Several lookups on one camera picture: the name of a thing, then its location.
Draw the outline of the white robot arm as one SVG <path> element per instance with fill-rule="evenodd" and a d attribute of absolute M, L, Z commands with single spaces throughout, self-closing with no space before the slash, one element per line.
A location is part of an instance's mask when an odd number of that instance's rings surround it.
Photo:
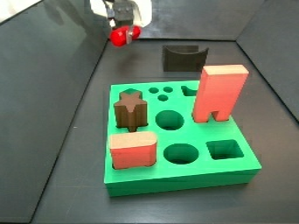
<path fill-rule="evenodd" d="M 152 22 L 152 0 L 89 0 L 92 12 L 108 21 L 113 46 L 135 41 Z"/>

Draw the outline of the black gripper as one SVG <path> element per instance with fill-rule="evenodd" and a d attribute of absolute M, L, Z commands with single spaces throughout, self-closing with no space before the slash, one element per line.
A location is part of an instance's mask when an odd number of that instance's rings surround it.
<path fill-rule="evenodd" d="M 115 12 L 115 20 L 109 21 L 112 30 L 117 29 L 120 26 L 132 25 L 135 19 L 135 3 L 131 0 L 115 0 L 112 6 Z M 136 40 L 140 36 L 141 28 L 133 26 L 132 30 L 132 40 Z"/>

